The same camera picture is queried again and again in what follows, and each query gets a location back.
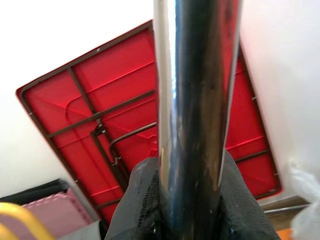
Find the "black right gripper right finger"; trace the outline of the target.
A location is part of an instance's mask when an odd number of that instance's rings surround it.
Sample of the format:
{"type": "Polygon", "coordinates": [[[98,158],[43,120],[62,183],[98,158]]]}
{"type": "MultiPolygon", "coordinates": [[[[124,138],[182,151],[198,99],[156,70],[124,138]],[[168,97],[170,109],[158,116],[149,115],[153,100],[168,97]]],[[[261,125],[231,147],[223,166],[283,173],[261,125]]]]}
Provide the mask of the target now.
{"type": "Polygon", "coordinates": [[[229,152],[224,154],[220,182],[221,240],[276,240],[270,220],[251,194],[229,152]]]}

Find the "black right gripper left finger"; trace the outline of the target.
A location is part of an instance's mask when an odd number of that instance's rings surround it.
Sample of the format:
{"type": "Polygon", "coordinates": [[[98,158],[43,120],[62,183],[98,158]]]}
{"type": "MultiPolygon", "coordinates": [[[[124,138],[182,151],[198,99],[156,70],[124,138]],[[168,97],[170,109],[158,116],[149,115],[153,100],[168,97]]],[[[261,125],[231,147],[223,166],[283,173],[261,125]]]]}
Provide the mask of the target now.
{"type": "Polygon", "coordinates": [[[118,203],[106,240],[166,240],[161,217],[158,159],[148,157],[131,171],[128,187],[118,203]]]}

